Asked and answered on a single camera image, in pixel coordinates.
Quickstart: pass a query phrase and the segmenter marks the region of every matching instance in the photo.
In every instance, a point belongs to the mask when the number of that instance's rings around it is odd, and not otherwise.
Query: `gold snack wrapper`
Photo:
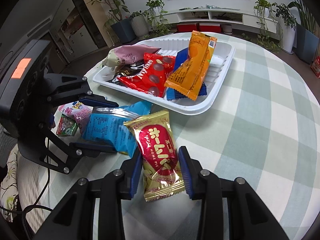
[[[184,184],[169,124],[169,112],[144,115],[124,125],[135,136],[143,156],[144,198],[146,201],[171,196]]]
[[[217,38],[193,31],[189,41],[189,59],[173,72],[164,86],[196,100],[212,58]]]

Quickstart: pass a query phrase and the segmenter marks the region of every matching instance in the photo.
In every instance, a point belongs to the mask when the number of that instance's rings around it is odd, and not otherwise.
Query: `blue plant pot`
[[[136,38],[129,18],[123,19],[122,21],[111,25],[111,28],[117,34],[121,43],[128,43]]]
[[[296,54],[302,61],[311,64],[318,48],[319,38],[301,25],[297,24]]]

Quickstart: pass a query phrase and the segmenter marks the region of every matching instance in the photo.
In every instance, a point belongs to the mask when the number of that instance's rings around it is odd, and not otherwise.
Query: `green snack package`
[[[58,124],[56,135],[58,136],[74,136],[78,129],[78,125],[75,120],[70,117],[61,115],[60,122]]]

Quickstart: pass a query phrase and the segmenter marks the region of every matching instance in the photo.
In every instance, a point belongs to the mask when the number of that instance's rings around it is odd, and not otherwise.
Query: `tray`
[[[164,37],[154,38],[147,41],[140,41],[137,44],[146,44],[148,46],[161,48],[161,50],[158,52],[158,54],[161,55],[176,56],[180,50],[188,47],[189,41],[190,38]],[[192,101],[189,98],[167,101],[166,96],[164,96],[164,98],[155,97],[153,95],[133,90],[128,87],[112,84],[111,82],[107,81],[112,79],[115,73],[111,68],[107,66],[103,67],[99,72],[95,74],[95,76],[93,77],[93,82],[147,100],[181,114],[201,114],[207,111],[212,106],[230,67],[230,63],[235,51],[236,50],[234,46],[225,42],[217,42],[216,48],[209,64],[207,75],[204,80],[204,83],[207,86],[207,95],[198,97],[196,101]]]

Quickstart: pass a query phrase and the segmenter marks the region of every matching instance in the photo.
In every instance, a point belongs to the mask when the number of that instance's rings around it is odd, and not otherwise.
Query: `pink snack package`
[[[150,47],[144,44],[123,45],[109,51],[108,56],[103,60],[102,65],[116,67],[133,64],[143,59],[145,52],[156,53],[159,48]]]
[[[80,133],[83,134],[90,120],[91,109],[79,101],[59,106],[58,109],[67,117],[74,119],[79,127]]]

